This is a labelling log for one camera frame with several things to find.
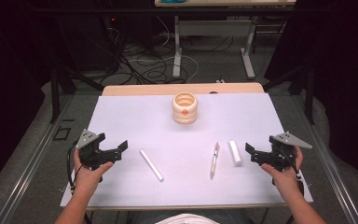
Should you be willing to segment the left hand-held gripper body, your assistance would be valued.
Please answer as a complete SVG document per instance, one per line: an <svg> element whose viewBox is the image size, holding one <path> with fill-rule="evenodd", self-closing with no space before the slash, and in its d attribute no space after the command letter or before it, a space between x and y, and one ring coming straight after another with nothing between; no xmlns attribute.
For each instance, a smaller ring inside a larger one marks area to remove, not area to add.
<svg viewBox="0 0 358 224"><path fill-rule="evenodd" d="M96 170L104 163L108 162L105 159L105 152L108 149L101 150L100 143L105 139L104 133L93 133L89 130L84 130L77 141L76 148L79 150L79 158L84 166L89 167L91 170Z"/></svg>

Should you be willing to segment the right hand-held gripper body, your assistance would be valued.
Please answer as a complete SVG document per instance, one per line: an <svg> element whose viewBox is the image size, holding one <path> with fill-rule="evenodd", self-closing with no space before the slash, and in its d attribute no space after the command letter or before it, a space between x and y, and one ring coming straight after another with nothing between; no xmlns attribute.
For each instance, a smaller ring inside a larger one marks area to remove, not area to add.
<svg viewBox="0 0 358 224"><path fill-rule="evenodd" d="M271 143L270 152L256 150L253 154L260 155L264 163L271 165L280 172L289 166L295 167L296 153L294 146L312 148L312 145L291 133L271 135L269 142Z"/></svg>

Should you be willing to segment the short white tube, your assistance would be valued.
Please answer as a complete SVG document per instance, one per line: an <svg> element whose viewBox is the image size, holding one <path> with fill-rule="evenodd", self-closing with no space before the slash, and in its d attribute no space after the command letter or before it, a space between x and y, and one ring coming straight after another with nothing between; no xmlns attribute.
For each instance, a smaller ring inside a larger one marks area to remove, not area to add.
<svg viewBox="0 0 358 224"><path fill-rule="evenodd" d="M241 166L242 165L242 158L241 158L241 154L240 154L240 152L238 150L238 147L236 145L236 142L235 141L229 141L228 143L229 143L232 158L234 160L234 164L236 166Z"/></svg>

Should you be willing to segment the slim white pen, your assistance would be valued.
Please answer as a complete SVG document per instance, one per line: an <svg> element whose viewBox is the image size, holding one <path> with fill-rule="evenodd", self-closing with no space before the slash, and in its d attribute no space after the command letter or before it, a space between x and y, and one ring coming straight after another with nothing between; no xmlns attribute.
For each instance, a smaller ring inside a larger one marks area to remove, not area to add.
<svg viewBox="0 0 358 224"><path fill-rule="evenodd" d="M147 154L143 150L140 150L140 154L142 155L142 157L144 158L144 160L148 164L148 166L151 168L151 170L153 171L153 173L155 174L157 179L162 182L164 180L164 177L161 174L161 172L158 170L156 165L150 160L150 158L147 156Z"/></svg>

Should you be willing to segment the cream ribbed pen holder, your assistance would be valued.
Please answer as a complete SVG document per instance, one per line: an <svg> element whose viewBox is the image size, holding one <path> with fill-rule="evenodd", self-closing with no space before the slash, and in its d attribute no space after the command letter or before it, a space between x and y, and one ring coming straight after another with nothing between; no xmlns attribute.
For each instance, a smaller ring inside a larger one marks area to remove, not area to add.
<svg viewBox="0 0 358 224"><path fill-rule="evenodd" d="M179 92L172 98L172 117L179 124L190 124L198 117L198 99L190 92Z"/></svg>

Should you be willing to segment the person's left hand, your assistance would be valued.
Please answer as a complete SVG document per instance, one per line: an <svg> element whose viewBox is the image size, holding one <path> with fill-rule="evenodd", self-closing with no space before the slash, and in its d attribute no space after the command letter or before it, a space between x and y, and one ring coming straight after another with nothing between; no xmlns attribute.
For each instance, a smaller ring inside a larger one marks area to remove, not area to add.
<svg viewBox="0 0 358 224"><path fill-rule="evenodd" d="M75 192L89 192L93 193L100 182L100 178L113 167L111 161L104 163L96 170L91 170L86 168L80 161L79 150L76 149L74 153L74 163L75 163Z"/></svg>

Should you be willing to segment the person's right hand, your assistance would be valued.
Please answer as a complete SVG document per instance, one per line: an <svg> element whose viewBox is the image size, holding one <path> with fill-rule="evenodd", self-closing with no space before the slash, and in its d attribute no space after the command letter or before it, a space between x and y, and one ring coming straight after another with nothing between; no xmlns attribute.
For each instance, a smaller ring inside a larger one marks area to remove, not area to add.
<svg viewBox="0 0 358 224"><path fill-rule="evenodd" d="M303 154L300 147L294 146L294 149L296 153L295 167L289 166L284 171L280 172L266 163L261 165L261 168L273 178L275 186L280 194L288 194L289 196L293 196L296 192L301 194L296 175L300 170Z"/></svg>

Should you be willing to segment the black metal stand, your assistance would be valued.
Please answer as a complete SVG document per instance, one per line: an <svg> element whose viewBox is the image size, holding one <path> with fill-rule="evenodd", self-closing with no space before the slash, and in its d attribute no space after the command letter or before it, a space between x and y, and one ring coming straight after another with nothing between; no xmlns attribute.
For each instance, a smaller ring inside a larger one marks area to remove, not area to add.
<svg viewBox="0 0 358 224"><path fill-rule="evenodd" d="M54 123L61 114L60 105L60 88L67 94L75 94L76 86L72 77L79 79L97 91L102 91L104 86L84 76L77 70L62 63L56 63L50 69L50 87L52 101L52 117L51 123Z"/></svg>
<svg viewBox="0 0 358 224"><path fill-rule="evenodd" d="M291 95L299 95L302 90L305 94L305 109L304 113L310 124L314 124L313 120L313 95L315 84L315 69L310 65L296 66L289 72L279 76L277 79L270 81L263 86L265 91L271 89L275 85L281 84L284 81L292 78L294 81L289 86L289 93Z"/></svg>

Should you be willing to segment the person's white shirt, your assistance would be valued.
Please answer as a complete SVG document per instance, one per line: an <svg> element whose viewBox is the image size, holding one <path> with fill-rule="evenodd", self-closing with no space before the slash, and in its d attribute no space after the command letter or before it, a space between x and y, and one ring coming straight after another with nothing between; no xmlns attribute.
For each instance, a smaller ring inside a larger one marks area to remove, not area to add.
<svg viewBox="0 0 358 224"><path fill-rule="evenodd" d="M156 224L219 224L218 222L195 214L180 214L165 218Z"/></svg>

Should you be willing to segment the dark cabinet with red light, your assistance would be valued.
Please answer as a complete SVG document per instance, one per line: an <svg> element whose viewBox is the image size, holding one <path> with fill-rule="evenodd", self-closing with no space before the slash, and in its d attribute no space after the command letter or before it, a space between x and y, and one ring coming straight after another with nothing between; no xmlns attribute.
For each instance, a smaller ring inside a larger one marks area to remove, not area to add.
<svg viewBox="0 0 358 224"><path fill-rule="evenodd" d="M65 15L57 23L78 70L118 70L120 35L107 17Z"/></svg>

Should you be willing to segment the desk with grey metal legs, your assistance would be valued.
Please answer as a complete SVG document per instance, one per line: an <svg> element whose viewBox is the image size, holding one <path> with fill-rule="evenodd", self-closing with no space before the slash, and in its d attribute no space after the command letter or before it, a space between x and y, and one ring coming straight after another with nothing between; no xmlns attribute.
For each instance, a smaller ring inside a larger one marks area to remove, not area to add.
<svg viewBox="0 0 358 224"><path fill-rule="evenodd" d="M296 4L296 0L187 0L181 4L164 4L155 0L156 7L165 9L289 9ZM247 20L184 20L174 17L175 53L172 71L173 77L181 74L182 36L208 35L208 36L244 36L246 45L241 49L241 57L245 68L245 75L255 79L255 72L250 59L251 46L255 37L258 16L248 16Z"/></svg>

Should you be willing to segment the grey metal floor rail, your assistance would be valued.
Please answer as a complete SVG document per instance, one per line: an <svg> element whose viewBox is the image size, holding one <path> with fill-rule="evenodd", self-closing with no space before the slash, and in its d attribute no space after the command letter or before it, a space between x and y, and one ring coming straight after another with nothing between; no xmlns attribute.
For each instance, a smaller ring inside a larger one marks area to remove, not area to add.
<svg viewBox="0 0 358 224"><path fill-rule="evenodd" d="M0 224L9 223L43 160L58 128L56 121L50 122L52 114L52 99L46 96L0 174Z"/></svg>
<svg viewBox="0 0 358 224"><path fill-rule="evenodd" d="M324 173L329 181L329 186L331 187L332 191L334 191L334 195L339 203L341 211L345 215L349 224L358 224L358 209L349 192L349 189L344 183L341 172L338 170L338 167L334 162L334 158L332 157L328 146L324 143L324 140L319 135L316 126L311 124L310 120L306 117L306 108L302 102L302 98L300 96L295 96L293 101L296 105L296 109L301 113L300 117L305 122L307 129L312 136L312 140L315 143L315 153L317 154L319 162L324 168Z"/></svg>

